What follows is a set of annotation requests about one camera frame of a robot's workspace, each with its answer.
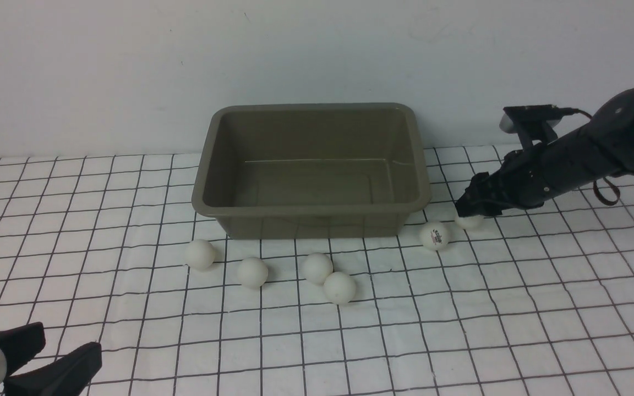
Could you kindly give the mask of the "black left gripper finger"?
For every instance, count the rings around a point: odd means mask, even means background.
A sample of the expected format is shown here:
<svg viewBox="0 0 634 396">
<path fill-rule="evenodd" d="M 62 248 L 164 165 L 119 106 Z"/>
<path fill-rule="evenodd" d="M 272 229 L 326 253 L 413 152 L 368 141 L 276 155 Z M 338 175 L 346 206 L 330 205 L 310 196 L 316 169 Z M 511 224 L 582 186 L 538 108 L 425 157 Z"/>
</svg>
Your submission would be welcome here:
<svg viewBox="0 0 634 396">
<path fill-rule="evenodd" d="M 102 366 L 99 343 L 86 343 L 51 364 L 3 381 L 5 395 L 80 395 Z"/>
<path fill-rule="evenodd" d="M 25 366 L 45 346 L 45 326 L 41 322 L 0 331 L 0 351 L 7 363 L 6 376 Z"/>
</svg>

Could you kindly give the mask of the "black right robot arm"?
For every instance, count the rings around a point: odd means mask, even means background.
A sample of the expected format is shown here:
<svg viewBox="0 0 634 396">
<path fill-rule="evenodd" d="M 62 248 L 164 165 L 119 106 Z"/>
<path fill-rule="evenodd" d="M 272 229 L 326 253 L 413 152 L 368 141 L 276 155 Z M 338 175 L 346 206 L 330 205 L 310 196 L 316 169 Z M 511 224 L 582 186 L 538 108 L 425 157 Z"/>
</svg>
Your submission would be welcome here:
<svg viewBox="0 0 634 396">
<path fill-rule="evenodd" d="M 499 170 L 473 176 L 455 202 L 460 217 L 533 210 L 546 201 L 609 177 L 634 175 L 634 88 L 607 101 L 588 123 L 559 136 L 554 126 L 576 108 L 506 106 L 500 129 L 518 136 L 520 150 Z"/>
</svg>

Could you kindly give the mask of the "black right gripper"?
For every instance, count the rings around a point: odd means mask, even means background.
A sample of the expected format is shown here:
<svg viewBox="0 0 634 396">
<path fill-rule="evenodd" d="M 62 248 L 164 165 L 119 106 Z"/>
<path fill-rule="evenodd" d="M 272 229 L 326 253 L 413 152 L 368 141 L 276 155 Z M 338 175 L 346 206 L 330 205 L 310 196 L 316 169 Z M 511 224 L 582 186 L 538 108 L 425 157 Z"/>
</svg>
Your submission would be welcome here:
<svg viewBox="0 0 634 396">
<path fill-rule="evenodd" d="M 460 218 L 495 217 L 504 210 L 532 210 L 557 196 L 548 181 L 549 147 L 511 151 L 495 172 L 477 173 L 455 201 Z"/>
</svg>

